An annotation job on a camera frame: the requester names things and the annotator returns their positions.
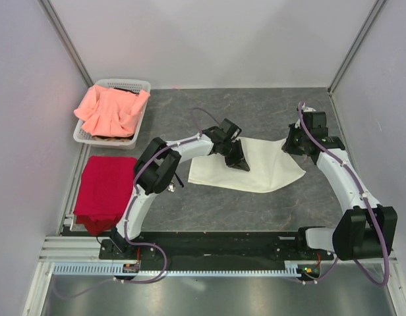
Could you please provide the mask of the white cloth napkin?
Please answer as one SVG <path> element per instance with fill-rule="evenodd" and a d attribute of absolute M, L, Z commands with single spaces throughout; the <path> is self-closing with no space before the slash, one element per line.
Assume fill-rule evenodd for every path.
<path fill-rule="evenodd" d="M 213 154 L 191 161 L 188 182 L 264 194 L 290 185 L 306 174 L 292 156 L 282 150 L 284 139 L 241 138 L 241 142 L 250 167 L 248 172 L 227 167 L 223 156 Z"/>

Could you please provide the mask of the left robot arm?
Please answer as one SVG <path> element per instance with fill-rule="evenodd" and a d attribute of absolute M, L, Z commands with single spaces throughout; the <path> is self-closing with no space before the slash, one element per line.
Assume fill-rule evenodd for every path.
<path fill-rule="evenodd" d="M 169 187 L 181 163 L 219 154 L 227 167 L 248 172 L 250 167 L 239 139 L 241 132 L 240 127 L 226 118 L 219 125 L 182 140 L 166 142 L 154 138 L 134 166 L 130 200 L 111 230 L 114 252 L 123 259 L 135 255 L 134 239 L 141 233 L 144 218 L 157 195 Z"/>

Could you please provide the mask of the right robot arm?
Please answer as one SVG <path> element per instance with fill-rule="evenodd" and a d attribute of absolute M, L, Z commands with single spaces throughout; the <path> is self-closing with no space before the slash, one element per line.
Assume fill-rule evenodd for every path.
<path fill-rule="evenodd" d="M 324 112 L 302 112 L 290 124 L 282 150 L 306 155 L 327 178 L 343 216 L 335 228 L 299 229 L 295 254 L 311 258 L 318 250 L 330 251 L 343 261 L 386 258 L 390 255 L 397 224 L 393 207 L 383 206 L 356 174 L 343 142 L 329 136 Z"/>

